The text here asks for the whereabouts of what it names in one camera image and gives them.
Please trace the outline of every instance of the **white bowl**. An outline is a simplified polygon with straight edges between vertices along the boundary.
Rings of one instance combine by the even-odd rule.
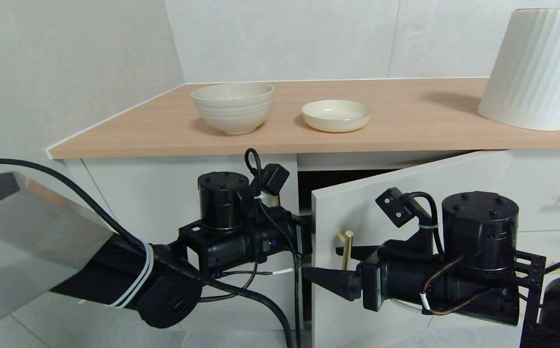
[[[324,132],[352,132],[370,121],[372,107],[358,101],[313,101],[302,108],[308,126]]]
[[[191,94],[198,112],[209,125],[228,134],[246,134],[262,125],[273,99],[273,86],[223,84]]]

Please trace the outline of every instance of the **ribbed vase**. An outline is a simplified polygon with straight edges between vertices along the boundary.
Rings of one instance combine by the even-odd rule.
[[[510,126],[560,130],[560,9],[512,13],[478,113]]]

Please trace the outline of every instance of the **wall tile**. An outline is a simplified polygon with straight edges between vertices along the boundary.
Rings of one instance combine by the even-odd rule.
[[[119,310],[47,292],[13,317],[53,348],[95,348]]]
[[[187,83],[388,76],[398,0],[167,0]]]
[[[284,348],[282,331],[192,331],[182,348]],[[312,347],[311,331],[302,331],[302,348]]]
[[[181,84],[162,1],[0,1],[0,157],[66,172],[46,148]]]
[[[0,321],[0,348],[50,348],[11,316]]]
[[[514,9],[560,0],[401,0],[390,77],[487,77]]]
[[[185,332],[151,328],[135,311],[120,310],[98,348],[179,348]]]

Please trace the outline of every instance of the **cream plate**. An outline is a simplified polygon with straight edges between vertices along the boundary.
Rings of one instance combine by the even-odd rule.
[[[302,107],[308,126],[323,132],[352,132],[370,121],[372,107],[358,101],[313,101]]]

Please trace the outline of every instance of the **drawer handle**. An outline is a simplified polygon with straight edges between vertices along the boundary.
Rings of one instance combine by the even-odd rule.
[[[344,244],[344,251],[342,252],[342,270],[348,269],[348,260],[351,259],[351,249],[353,248],[353,231],[338,232],[335,235],[342,244]]]

